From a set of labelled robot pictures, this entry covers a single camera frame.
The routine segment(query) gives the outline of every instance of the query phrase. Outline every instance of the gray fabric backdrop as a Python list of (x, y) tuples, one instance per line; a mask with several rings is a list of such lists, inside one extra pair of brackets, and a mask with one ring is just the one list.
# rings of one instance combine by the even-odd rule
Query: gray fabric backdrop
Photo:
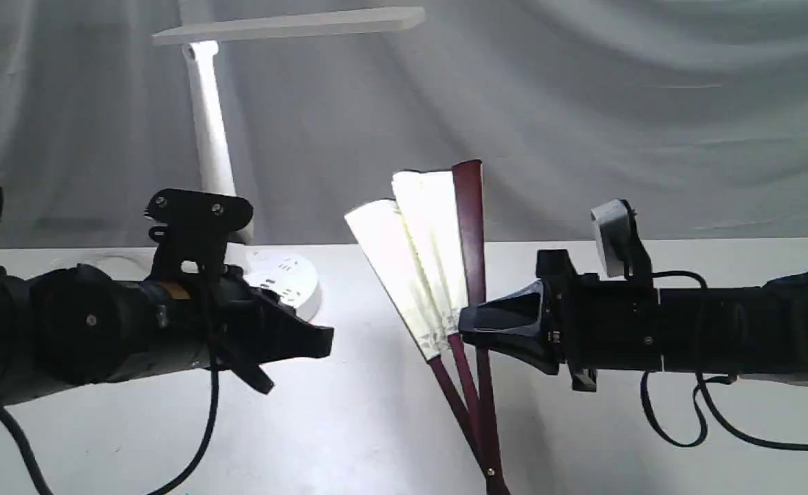
[[(221, 45), (260, 243), (351, 241), (391, 173), (486, 163), (488, 236), (808, 235), (808, 0), (189, 0), (226, 20), (422, 4), (409, 32)], [(177, 0), (0, 0), (0, 247), (148, 245), (199, 187)]]

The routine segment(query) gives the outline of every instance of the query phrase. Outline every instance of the white desk lamp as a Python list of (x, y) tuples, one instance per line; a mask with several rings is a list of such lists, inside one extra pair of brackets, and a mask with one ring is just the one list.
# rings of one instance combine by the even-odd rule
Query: white desk lamp
[[(187, 22), (186, 9), (189, 5), (187, 0), (180, 2), (182, 18)], [(153, 44), (184, 45), (202, 188), (215, 194), (236, 195), (215, 78), (214, 57), (219, 50), (218, 41), (400, 31), (413, 28), (423, 20), (425, 10), (422, 7), (384, 7), (186, 24), (156, 32)], [(238, 241), (252, 244), (253, 222), (238, 232)], [(299, 254), (283, 250), (248, 252), (244, 245), (231, 243), (228, 245), (227, 263), (243, 267), (245, 279), (251, 285), (273, 289), (280, 294), (282, 301), (296, 308), (303, 320), (309, 320), (318, 312), (321, 300), (318, 272), (312, 263)]]

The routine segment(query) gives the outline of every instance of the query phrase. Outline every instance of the white tabletop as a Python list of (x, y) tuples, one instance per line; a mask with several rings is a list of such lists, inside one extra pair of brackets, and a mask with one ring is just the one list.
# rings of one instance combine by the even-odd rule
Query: white tabletop
[[(571, 250), (581, 272), (599, 269), (592, 243), (491, 244), (490, 297), (532, 281), (534, 252), (549, 247)], [(715, 286), (759, 285), (808, 270), (808, 239), (661, 241), (648, 249), (655, 269), (696, 270)], [(324, 301), (314, 322), (336, 328), (334, 352), (326, 360), (266, 366), (276, 382), (268, 397), (224, 373), (214, 441), (175, 493), (482, 492), (434, 377), (357, 247), (294, 250), (318, 267)], [(149, 260), (149, 250), (134, 252)], [(0, 263), (33, 276), (83, 253), (0, 251)], [(113, 275), (137, 274), (128, 270)], [(600, 373), (598, 394), (579, 394), (565, 374), (545, 376), (498, 355), (492, 362), (505, 478), (514, 495), (808, 493), (808, 454), (750, 447), (711, 419), (702, 448), (662, 442), (642, 416), (639, 373)], [(691, 376), (668, 375), (652, 385), (659, 420), (677, 438), (696, 435), (692, 383)], [(742, 382), (714, 396), (753, 435), (808, 441), (808, 388)], [(208, 411), (208, 374), (83, 386), (10, 410), (58, 495), (143, 493), (177, 475), (193, 455)], [(0, 425), (0, 493), (32, 492)]]

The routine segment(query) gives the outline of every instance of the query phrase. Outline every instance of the white table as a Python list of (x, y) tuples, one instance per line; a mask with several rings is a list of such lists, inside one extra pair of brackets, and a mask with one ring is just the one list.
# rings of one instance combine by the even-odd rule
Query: white table
[[(490, 297), (532, 281), (534, 252), (548, 247), (571, 250), (581, 272), (599, 269), (592, 243), (492, 244)], [(175, 493), (482, 492), (434, 377), (357, 247), (294, 249), (320, 273), (324, 301), (314, 322), (337, 329), (334, 353), (269, 364), (276, 388), (268, 397), (224, 373), (214, 441)], [(696, 270), (715, 286), (758, 285), (808, 270), (808, 239), (659, 241), (648, 249), (655, 269)], [(149, 250), (134, 252), (149, 259)], [(0, 263), (33, 276), (66, 256), (71, 252), (0, 251)], [(544, 376), (503, 356), (494, 357), (494, 375), (505, 478), (514, 495), (808, 493), (808, 454), (750, 447), (711, 419), (702, 448), (662, 442), (642, 416), (637, 373), (600, 373), (595, 395), (570, 391), (565, 374)], [(681, 439), (696, 435), (692, 383), (684, 375), (653, 379), (659, 420)], [(808, 441), (808, 388), (743, 382), (714, 388), (714, 395), (730, 420), (753, 435)], [(208, 373), (83, 386), (11, 411), (58, 495), (140, 494), (177, 475), (193, 455), (208, 411)], [(32, 492), (0, 425), (0, 493)]]

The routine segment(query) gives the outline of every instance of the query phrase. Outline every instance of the white curtain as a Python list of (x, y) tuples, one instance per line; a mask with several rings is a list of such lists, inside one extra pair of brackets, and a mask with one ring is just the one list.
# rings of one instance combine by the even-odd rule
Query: white curtain
[[(421, 4), (412, 31), (239, 41), (216, 63), (261, 243), (351, 241), (391, 173), (485, 160), (489, 239), (808, 235), (808, 0), (188, 0), (205, 20)], [(0, 2), (0, 245), (143, 245), (199, 187), (176, 0)]]

